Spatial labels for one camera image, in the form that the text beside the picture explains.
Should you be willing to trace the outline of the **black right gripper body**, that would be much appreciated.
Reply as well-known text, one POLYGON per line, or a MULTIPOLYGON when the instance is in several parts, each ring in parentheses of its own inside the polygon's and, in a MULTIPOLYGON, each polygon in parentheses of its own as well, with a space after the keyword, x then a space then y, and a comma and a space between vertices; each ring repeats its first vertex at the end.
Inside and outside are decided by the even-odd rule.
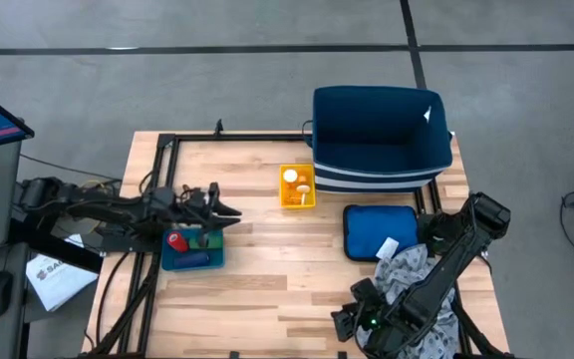
POLYGON ((402 306, 398 302, 362 301, 359 304, 359 345, 362 349, 401 349, 402 306))

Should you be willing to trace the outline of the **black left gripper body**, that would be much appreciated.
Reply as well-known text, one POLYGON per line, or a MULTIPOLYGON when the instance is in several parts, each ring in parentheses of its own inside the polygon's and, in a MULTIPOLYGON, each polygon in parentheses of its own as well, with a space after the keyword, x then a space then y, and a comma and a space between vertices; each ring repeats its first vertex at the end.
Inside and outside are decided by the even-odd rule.
POLYGON ((198 226, 203 231, 213 228, 211 196, 200 187, 185 186, 181 193, 164 189, 164 224, 168 227, 198 226))

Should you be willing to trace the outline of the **red bandage roll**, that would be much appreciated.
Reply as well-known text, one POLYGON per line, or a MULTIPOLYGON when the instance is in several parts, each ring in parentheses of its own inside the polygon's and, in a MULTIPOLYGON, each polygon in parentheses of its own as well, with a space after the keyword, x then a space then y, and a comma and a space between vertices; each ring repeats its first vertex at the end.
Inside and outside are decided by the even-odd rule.
POLYGON ((166 243, 169 247, 179 253, 185 253, 189 251, 189 246, 186 239, 182 236, 180 231, 170 231, 166 235, 166 243))

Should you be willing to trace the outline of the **green bandage roll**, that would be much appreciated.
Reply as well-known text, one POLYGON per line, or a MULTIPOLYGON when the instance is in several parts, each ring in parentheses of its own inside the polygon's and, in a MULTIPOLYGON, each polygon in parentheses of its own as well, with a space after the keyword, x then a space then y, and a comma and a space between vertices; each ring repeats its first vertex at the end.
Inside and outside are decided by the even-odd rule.
POLYGON ((220 232, 198 234, 188 240, 190 249, 219 249, 223 247, 223 235, 220 232))

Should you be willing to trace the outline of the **blue bandage roll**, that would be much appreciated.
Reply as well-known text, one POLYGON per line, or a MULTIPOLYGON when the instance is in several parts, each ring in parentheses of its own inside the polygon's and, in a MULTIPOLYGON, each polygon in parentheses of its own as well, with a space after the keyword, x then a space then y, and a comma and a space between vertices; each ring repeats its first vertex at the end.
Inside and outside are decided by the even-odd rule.
POLYGON ((189 269, 205 266, 210 262, 210 257, 206 252, 195 251, 181 253, 172 261, 173 269, 189 269))

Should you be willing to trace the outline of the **teal plastic bin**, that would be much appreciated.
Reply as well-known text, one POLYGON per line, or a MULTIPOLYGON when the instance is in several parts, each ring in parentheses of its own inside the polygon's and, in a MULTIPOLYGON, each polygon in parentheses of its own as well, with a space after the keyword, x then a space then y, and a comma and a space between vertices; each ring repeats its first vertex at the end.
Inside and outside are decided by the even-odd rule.
MULTIPOLYGON (((180 231, 182 236, 186 239, 186 241, 194 236, 201 234, 199 228, 183 228, 183 229, 174 229, 176 231, 180 231)), ((179 252, 176 252, 171 247, 169 247, 166 243, 166 235, 172 230, 166 232, 163 236, 162 245, 161 245, 161 268, 166 271, 171 272, 179 272, 179 271, 189 271, 189 270, 199 270, 199 269, 214 269, 222 267, 225 263, 225 250, 224 250, 224 237, 223 237, 223 247, 219 249, 189 249, 187 252, 195 252, 195 251, 203 251, 206 252, 210 257, 210 262, 205 266, 194 267, 189 269, 173 269, 172 268, 172 261, 180 255, 179 252)))

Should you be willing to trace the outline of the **yellow plastic basket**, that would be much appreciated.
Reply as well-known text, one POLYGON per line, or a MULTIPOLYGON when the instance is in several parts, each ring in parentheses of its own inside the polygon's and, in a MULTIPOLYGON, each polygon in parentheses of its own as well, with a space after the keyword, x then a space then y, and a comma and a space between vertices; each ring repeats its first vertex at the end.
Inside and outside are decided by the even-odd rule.
POLYGON ((279 198, 280 205, 288 209, 304 209, 313 208, 316 205, 315 194, 315 175, 314 168, 309 164, 294 164, 294 165, 281 165, 279 170, 279 198), (295 170, 299 177, 294 183, 287 183, 283 180, 283 173, 285 170, 295 170), (307 203, 302 206, 300 204, 301 194, 296 190, 300 184, 306 184, 311 188, 311 192, 307 196, 307 203))

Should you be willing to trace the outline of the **navy white striped fabric bin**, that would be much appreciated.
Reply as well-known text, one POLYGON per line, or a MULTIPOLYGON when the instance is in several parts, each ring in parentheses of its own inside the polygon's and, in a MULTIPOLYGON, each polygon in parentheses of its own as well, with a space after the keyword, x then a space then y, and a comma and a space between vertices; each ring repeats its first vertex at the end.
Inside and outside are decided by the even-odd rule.
POLYGON ((316 189, 413 192, 452 165, 445 110, 436 92, 388 86, 329 86, 313 93, 316 189))

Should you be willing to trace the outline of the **grey patterned cloth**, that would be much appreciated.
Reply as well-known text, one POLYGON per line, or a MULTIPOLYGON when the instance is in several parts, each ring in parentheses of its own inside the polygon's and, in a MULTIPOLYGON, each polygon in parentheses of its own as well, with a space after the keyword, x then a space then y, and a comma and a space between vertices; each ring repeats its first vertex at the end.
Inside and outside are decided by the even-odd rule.
POLYGON ((453 359, 459 346, 453 286, 466 261, 462 245, 437 260, 424 244, 380 260, 374 284, 382 301, 402 306, 402 348, 362 349, 358 318, 355 343, 361 352, 369 359, 453 359))

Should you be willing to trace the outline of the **white tag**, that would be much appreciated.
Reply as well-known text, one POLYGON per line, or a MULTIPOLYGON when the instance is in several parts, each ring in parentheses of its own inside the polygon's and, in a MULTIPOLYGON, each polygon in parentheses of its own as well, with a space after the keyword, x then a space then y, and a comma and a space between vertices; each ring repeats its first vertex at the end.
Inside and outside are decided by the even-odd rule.
POLYGON ((399 245, 400 244, 395 239, 387 237, 386 240, 382 243, 381 247, 378 249, 376 258, 380 260, 386 260, 394 257, 399 245))

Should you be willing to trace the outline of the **blue cushion pad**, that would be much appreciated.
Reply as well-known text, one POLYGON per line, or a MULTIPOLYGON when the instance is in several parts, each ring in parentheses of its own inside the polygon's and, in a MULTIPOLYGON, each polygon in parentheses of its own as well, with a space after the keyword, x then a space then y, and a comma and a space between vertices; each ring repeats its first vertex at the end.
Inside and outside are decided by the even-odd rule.
POLYGON ((350 204, 343 211, 345 255, 359 262, 377 262, 378 252, 388 238, 398 246, 395 253, 415 246, 418 220, 410 206, 350 204))

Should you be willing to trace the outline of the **white printed paper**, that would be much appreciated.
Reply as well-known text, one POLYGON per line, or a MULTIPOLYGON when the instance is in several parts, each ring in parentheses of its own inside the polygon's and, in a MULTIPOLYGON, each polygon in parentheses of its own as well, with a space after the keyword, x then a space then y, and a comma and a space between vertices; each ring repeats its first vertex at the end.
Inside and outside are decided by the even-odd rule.
POLYGON ((49 312, 57 310, 99 277, 95 272, 44 254, 37 254, 27 262, 26 276, 49 312))

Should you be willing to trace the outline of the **black aluminium table frame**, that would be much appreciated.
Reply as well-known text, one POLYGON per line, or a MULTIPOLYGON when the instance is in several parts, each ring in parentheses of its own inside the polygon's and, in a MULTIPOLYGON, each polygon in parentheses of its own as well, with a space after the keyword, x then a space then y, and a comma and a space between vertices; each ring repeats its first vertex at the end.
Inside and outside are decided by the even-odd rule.
POLYGON ((280 166, 311 160, 295 131, 135 133, 123 195, 138 194, 144 178, 175 189, 217 182, 241 220, 225 230, 225 263, 216 269, 169 272, 148 254, 108 255, 74 359, 359 357, 354 343, 337 339, 331 313, 374 265, 345 255, 344 208, 455 211, 468 195, 467 177, 454 154, 417 193, 320 193, 313 208, 283 208, 280 166))

